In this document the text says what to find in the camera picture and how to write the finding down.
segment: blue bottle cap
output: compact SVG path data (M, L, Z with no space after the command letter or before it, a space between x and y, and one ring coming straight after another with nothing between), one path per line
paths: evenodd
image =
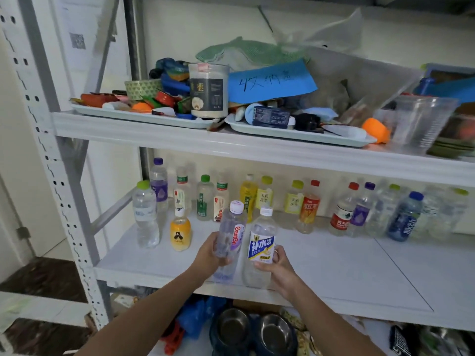
M409 197L418 201L422 201L424 199L424 195L417 191L411 191Z
M367 182L367 183L364 185L364 188L367 188L368 190L374 190L375 187L376 187L376 185L373 184L372 182Z

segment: hand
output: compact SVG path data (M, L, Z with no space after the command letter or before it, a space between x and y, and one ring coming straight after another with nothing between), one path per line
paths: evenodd
M231 263L231 259L219 258L214 254L214 248L217 236L219 232L213 232L203 242L203 245L198 250L195 260L191 264L189 270L191 270L196 277L198 277L199 285L211 277L215 273L219 266L226 266Z
M261 271L270 272L272 274L271 280L276 286L277 292L287 301L292 302L296 286L298 286L299 283L303 283L303 281L300 280L295 273L281 245L276 245L272 261L273 263L261 263L256 261L254 262L254 267Z

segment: white tray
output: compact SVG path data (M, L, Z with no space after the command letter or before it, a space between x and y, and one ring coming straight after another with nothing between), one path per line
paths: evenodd
M158 125L186 127L188 129L209 129L215 121L220 119L206 119L206 120L187 120L178 119L170 116L152 115L150 113L138 113L130 111L108 110L99 107L90 107L77 105L72 103L71 106L78 113L90 116L108 117L110 119L121 119L127 121L139 121L147 123L155 123Z
M260 136L292 138L292 139L302 140L302 141L321 142L325 144L335 144L335 145L352 146L352 147L363 147L367 144L377 141L374 137L370 135L366 135L365 140L356 140L353 138L342 137L342 136L334 135L331 133L319 134L315 132L275 129L272 127L263 127L263 126L253 126L253 125L249 125L247 122L244 122L244 121L236 122L234 120L234 114L229 115L225 119L225 122L229 124L234 131L244 132L246 134L260 135Z

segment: perforated metal upright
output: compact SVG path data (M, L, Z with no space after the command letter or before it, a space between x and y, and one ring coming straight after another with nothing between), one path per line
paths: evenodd
M86 92L100 89L118 2L105 0ZM92 306L92 315L100 329L110 321L112 314L106 282L97 280L94 272L99 262L94 235L130 202L132 193L91 222L80 184L87 141L56 136L51 113L60 111L59 103L32 0L0 0L0 20L39 155Z

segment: white bottle cap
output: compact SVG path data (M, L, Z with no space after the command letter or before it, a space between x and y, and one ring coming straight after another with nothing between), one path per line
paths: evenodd
M274 210L269 206L261 207L261 215L263 216L272 216L272 212L274 212Z
M176 208L175 209L175 217L183 217L185 215L185 208Z
M229 210L233 214L240 215L244 212L244 204L238 200L231 201L231 204L229 205Z

